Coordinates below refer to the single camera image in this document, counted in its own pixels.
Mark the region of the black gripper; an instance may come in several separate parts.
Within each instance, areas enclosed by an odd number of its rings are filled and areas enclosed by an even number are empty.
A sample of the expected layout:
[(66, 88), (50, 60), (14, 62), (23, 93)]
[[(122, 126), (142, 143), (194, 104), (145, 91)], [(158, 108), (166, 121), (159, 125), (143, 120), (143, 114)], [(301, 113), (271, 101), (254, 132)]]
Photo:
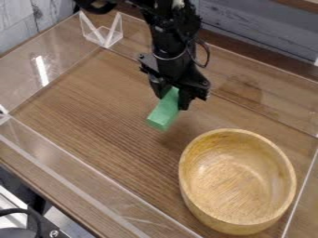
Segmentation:
[(189, 109), (195, 98), (207, 100), (210, 81), (203, 76), (187, 55), (178, 59), (159, 59), (153, 53), (141, 54), (141, 71), (149, 75), (155, 96), (162, 99), (171, 87), (179, 88), (178, 105)]

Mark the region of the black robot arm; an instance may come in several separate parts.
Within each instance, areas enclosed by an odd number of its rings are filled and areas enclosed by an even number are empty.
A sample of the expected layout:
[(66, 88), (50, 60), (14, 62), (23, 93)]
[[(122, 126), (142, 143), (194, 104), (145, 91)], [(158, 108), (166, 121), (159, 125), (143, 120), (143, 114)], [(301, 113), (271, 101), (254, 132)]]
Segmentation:
[(211, 87), (199, 68), (210, 61), (210, 49), (199, 38), (202, 17), (190, 0), (126, 0), (137, 7), (150, 27), (151, 52), (139, 55), (141, 71), (162, 99), (179, 89), (178, 108), (189, 109), (194, 99), (207, 100)]

